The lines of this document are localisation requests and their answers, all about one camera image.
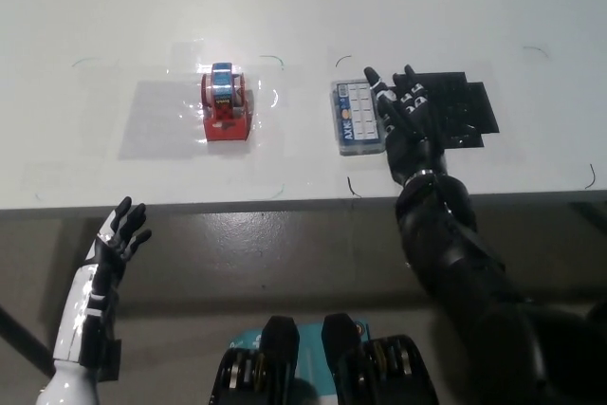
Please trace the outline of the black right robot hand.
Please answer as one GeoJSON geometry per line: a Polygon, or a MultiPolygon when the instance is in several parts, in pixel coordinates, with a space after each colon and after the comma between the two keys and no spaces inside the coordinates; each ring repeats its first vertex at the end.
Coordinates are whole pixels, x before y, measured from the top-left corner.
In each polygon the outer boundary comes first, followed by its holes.
{"type": "Polygon", "coordinates": [[[393,180],[404,186],[416,175],[444,175],[447,167],[440,122],[426,87],[410,65],[388,85],[371,67],[364,75],[385,129],[385,150],[393,180]]]}

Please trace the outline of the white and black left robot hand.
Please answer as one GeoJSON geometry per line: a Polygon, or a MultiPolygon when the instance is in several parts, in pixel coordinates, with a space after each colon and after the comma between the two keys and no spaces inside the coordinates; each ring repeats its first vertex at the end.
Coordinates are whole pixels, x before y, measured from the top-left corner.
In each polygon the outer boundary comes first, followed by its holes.
{"type": "Polygon", "coordinates": [[[56,361],[89,369],[108,363],[115,339],[119,286],[127,264],[152,232],[143,226],[146,205],[125,197],[102,223],[77,267],[53,349],[56,361]]]}

